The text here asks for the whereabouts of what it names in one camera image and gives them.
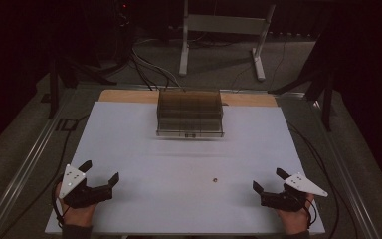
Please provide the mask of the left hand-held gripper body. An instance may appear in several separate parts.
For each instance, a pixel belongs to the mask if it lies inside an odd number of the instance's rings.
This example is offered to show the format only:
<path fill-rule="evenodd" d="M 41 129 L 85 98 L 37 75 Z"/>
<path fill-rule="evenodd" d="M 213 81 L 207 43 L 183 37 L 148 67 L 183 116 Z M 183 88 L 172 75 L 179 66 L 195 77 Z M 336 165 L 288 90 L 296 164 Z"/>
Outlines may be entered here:
<path fill-rule="evenodd" d="M 70 164 L 65 168 L 59 198 L 72 208 L 85 208 L 112 199 L 112 188 L 108 183 L 98 187 L 87 186 L 87 172 L 83 173 Z"/>

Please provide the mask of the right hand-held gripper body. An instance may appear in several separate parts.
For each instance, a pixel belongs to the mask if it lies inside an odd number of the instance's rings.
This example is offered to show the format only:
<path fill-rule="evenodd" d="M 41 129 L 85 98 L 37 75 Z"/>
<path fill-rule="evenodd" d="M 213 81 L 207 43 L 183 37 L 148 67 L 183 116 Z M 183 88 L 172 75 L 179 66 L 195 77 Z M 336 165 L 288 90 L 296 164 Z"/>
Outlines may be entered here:
<path fill-rule="evenodd" d="M 284 191 L 280 193 L 265 192 L 261 205 L 287 212 L 298 212 L 304 206 L 307 194 L 327 197 L 328 193 L 300 173 L 290 174 L 284 180 Z"/>

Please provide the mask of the clear plastic drawer box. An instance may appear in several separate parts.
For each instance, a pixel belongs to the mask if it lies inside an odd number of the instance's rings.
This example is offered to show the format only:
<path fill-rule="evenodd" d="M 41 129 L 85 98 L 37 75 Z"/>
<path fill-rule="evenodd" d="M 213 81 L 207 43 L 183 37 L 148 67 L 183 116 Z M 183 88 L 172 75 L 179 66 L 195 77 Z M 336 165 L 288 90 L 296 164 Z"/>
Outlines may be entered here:
<path fill-rule="evenodd" d="M 158 136 L 223 137 L 223 105 L 219 91 L 161 91 L 157 103 Z"/>

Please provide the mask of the person's left hand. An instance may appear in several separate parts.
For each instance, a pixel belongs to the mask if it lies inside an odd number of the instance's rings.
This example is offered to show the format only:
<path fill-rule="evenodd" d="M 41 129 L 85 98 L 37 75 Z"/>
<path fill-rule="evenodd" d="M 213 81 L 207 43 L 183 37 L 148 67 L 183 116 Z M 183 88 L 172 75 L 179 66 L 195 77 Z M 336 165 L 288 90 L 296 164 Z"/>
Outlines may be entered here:
<path fill-rule="evenodd" d="M 72 209 L 64 202 L 63 199 L 59 198 L 60 189 L 61 183 L 57 185 L 55 195 L 62 207 L 64 224 L 80 227 L 91 227 L 93 225 L 93 217 L 96 211 L 96 204 L 85 208 Z"/>

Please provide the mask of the person's right hand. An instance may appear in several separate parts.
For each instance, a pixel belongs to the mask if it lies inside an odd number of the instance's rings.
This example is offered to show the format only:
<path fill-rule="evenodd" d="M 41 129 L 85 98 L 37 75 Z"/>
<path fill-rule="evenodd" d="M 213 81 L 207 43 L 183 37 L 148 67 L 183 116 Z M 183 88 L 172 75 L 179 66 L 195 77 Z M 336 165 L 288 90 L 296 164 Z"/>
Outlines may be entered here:
<path fill-rule="evenodd" d="M 283 225 L 285 235 L 296 235 L 308 230 L 308 223 L 310 222 L 309 207 L 313 199 L 314 195 L 308 194 L 304 206 L 298 212 L 276 210 Z"/>

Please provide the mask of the white table mat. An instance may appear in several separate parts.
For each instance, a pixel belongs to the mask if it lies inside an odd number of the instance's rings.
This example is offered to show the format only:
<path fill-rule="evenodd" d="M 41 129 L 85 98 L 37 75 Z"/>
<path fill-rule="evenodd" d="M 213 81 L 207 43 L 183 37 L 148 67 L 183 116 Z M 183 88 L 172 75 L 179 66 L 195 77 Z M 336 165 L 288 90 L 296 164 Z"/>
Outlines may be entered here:
<path fill-rule="evenodd" d="M 113 198 L 97 208 L 96 234 L 281 232 L 252 188 L 256 181 L 280 192 L 277 168 L 303 171 L 281 109 L 226 106 L 221 138 L 163 138 L 156 125 L 154 104 L 95 103 L 72 164 L 93 163 L 91 186 L 120 175 Z"/>

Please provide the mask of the black tripod stand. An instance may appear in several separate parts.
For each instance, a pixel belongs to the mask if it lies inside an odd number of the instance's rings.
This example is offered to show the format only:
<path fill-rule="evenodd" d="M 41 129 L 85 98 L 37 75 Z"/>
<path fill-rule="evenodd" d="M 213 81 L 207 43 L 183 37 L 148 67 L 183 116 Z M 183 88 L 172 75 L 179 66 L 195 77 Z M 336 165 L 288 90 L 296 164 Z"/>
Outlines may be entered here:
<path fill-rule="evenodd" d="M 100 63 L 83 2 L 84 0 L 53 0 L 49 24 L 44 32 L 49 56 L 50 119 L 60 108 L 59 82 L 66 88 L 75 88 L 78 85 L 75 71 L 102 85 L 114 85 L 114 82 L 90 69 L 90 66 L 99 67 Z"/>
<path fill-rule="evenodd" d="M 330 15 L 324 29 L 317 38 L 297 79 L 278 89 L 268 90 L 269 94 L 282 95 L 310 82 L 304 96 L 308 101 L 317 101 L 320 96 L 323 96 L 321 122 L 327 131 L 331 131 L 330 112 L 335 68 L 333 67 L 331 53 L 327 49 L 326 43 L 331 39 L 332 27 L 333 14 Z"/>

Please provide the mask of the white metal stand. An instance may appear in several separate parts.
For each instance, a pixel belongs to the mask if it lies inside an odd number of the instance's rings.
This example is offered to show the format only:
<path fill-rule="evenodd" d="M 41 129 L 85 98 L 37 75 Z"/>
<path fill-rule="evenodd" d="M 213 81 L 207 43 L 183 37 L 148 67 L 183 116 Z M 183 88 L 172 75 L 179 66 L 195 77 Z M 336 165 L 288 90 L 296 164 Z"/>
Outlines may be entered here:
<path fill-rule="evenodd" d="M 184 0 L 182 49 L 179 64 L 179 75 L 187 75 L 189 55 L 188 33 L 190 31 L 204 33 L 247 34 L 259 36 L 257 46 L 252 49 L 252 59 L 256 70 L 257 79 L 260 82 L 263 82 L 266 79 L 266 74 L 263 67 L 261 52 L 268 35 L 268 30 L 274 16 L 275 9 L 276 4 L 270 4 L 267 14 L 263 18 L 218 16 L 216 14 L 201 15 L 191 14 L 189 12 L 189 0 Z"/>

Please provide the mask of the aluminium rail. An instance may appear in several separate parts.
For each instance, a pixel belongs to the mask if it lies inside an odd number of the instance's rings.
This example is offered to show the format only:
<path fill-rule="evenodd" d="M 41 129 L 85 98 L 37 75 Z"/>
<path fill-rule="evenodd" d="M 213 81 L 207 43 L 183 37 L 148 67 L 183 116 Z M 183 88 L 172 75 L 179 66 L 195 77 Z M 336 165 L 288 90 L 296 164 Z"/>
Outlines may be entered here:
<path fill-rule="evenodd" d="M 0 135 L 0 230 L 74 93 L 63 91 L 51 118 L 49 107 L 32 99 Z"/>
<path fill-rule="evenodd" d="M 351 210 L 354 213 L 360 229 L 365 239 L 380 239 L 378 231 L 370 217 L 365 203 L 357 190 L 355 182 L 350 175 L 350 171 L 344 161 L 342 153 L 339 151 L 335 140 L 332 138 L 330 131 L 327 131 L 321 120 L 321 106 L 319 102 L 308 102 L 308 105 L 316 120 L 316 125 L 326 141 L 327 147 L 331 150 L 331 161 L 338 174 L 341 185 L 348 197 Z"/>

